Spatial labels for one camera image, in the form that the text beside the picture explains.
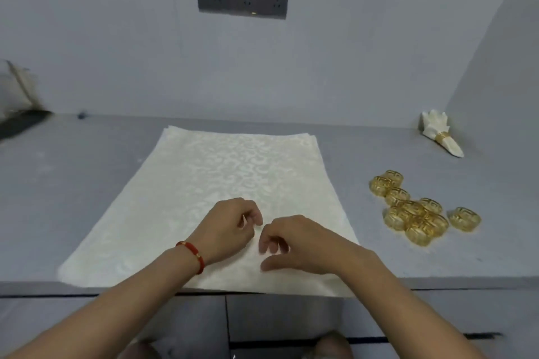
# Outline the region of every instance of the person's left hand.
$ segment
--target person's left hand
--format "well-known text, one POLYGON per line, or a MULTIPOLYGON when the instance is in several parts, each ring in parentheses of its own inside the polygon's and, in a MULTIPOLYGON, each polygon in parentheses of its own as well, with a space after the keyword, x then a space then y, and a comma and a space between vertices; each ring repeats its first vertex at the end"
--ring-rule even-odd
POLYGON ((186 241, 197 247, 205 265, 210 265, 239 253, 254 237, 255 224, 262 226, 262 214, 253 200, 221 200, 186 241))

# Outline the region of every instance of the white damask napkin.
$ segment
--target white damask napkin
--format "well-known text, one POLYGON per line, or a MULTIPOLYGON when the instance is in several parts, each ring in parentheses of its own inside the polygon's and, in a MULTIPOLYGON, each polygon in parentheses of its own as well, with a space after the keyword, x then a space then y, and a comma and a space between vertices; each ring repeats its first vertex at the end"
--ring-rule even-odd
MULTIPOLYGON (((73 254, 61 281, 110 287, 184 240, 219 200, 255 200, 264 223, 303 214, 357 243, 328 179, 316 138, 166 128, 155 149, 73 254)), ((351 296, 334 275, 260 271, 261 228, 235 257, 206 267, 187 288, 351 296)))

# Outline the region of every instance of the person's right hand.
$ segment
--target person's right hand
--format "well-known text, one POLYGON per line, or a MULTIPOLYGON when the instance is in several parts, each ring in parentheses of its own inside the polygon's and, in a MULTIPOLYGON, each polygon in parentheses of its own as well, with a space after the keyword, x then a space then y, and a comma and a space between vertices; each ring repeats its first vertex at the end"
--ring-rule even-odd
POLYGON ((337 274, 354 254, 363 249, 305 216, 276 218, 267 224, 258 248, 261 254, 277 254, 262 261, 262 271, 295 268, 314 274, 337 274))

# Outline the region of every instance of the hand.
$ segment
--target hand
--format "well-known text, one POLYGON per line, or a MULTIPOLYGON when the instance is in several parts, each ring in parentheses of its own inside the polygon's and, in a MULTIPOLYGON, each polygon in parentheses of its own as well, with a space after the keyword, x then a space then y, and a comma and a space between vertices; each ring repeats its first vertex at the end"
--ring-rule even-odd
POLYGON ((358 250, 363 250, 305 216, 276 218, 262 230, 258 247, 261 254, 268 248, 272 254, 279 248, 282 253, 262 261, 262 271, 296 268, 314 274, 337 275, 341 266, 358 250))
POLYGON ((221 200, 186 241, 197 247, 204 263, 210 265, 241 251, 254 237, 255 224, 262 225, 262 214, 253 200, 221 200))

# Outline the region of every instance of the forearm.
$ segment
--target forearm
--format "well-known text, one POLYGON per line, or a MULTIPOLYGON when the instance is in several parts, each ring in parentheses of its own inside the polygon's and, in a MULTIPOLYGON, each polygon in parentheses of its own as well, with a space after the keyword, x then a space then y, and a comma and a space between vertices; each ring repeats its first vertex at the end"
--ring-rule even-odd
POLYGON ((198 268, 198 260, 185 247, 167 250, 9 358, 116 357, 198 268))
POLYGON ((483 358, 456 328, 403 286, 369 250, 358 247, 340 273, 403 359, 483 358))

